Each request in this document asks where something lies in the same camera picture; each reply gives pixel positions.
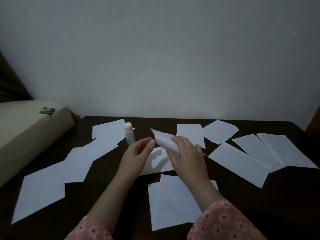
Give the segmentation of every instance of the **glue stick cap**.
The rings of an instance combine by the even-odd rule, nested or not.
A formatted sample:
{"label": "glue stick cap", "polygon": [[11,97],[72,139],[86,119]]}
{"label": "glue stick cap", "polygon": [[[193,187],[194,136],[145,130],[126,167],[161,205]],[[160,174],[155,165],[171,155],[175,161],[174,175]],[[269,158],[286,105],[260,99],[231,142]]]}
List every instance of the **glue stick cap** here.
{"label": "glue stick cap", "polygon": [[132,128],[132,124],[131,123],[125,123],[124,125],[124,132],[125,133],[131,133],[131,132],[133,132],[133,128]]}

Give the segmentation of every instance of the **pink floral sleeve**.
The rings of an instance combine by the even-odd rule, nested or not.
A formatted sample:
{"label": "pink floral sleeve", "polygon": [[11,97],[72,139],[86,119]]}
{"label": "pink floral sleeve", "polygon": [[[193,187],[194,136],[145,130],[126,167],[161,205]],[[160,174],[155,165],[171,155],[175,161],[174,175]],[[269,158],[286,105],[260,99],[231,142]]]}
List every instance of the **pink floral sleeve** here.
{"label": "pink floral sleeve", "polygon": [[[112,240],[109,232],[91,216],[85,216],[67,240]],[[226,199],[215,202],[194,223],[187,240],[266,240],[261,232]]]}
{"label": "pink floral sleeve", "polygon": [[85,216],[76,228],[69,233],[66,240],[112,240],[109,232],[101,223],[91,216]]}
{"label": "pink floral sleeve", "polygon": [[187,240],[266,240],[262,233],[226,199],[213,203],[194,223]]}

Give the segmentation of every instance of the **dark wooden table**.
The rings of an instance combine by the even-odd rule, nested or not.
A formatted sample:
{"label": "dark wooden table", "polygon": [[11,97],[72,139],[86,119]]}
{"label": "dark wooden table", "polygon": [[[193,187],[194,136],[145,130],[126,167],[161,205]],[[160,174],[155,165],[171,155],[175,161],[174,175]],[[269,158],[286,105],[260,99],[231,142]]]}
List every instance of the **dark wooden table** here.
{"label": "dark wooden table", "polygon": [[[66,197],[10,226],[23,177],[63,161],[74,147],[90,143],[92,126],[115,121],[118,117],[85,117],[46,149],[18,175],[0,188],[1,239],[64,239],[85,216],[114,177],[126,141],[94,161],[83,183],[65,184]],[[125,118],[131,122],[136,139],[153,136],[150,128],[176,134],[177,124],[201,124],[214,120]],[[291,122],[226,121],[240,131],[231,139],[252,133],[286,135],[306,156],[320,166],[320,146]],[[230,145],[240,149],[233,141]],[[209,155],[218,146],[205,138]],[[205,158],[209,177],[216,180],[220,193],[242,211],[271,239],[320,239],[320,170],[286,167],[269,174],[262,189]],[[163,174],[176,175],[174,171]],[[186,239],[192,224],[151,230],[147,184],[158,182],[160,173],[140,176],[134,182],[114,233],[114,239]]]}

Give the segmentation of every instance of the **right hand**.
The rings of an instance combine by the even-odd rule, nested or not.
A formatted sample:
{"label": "right hand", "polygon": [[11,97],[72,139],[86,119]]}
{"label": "right hand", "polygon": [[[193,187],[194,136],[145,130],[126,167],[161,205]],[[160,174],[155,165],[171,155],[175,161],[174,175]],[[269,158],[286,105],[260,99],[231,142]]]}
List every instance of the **right hand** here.
{"label": "right hand", "polygon": [[173,151],[167,150],[171,164],[180,179],[188,188],[209,182],[208,170],[203,157],[201,146],[192,145],[191,142],[182,136],[173,137],[180,151],[180,160]]}

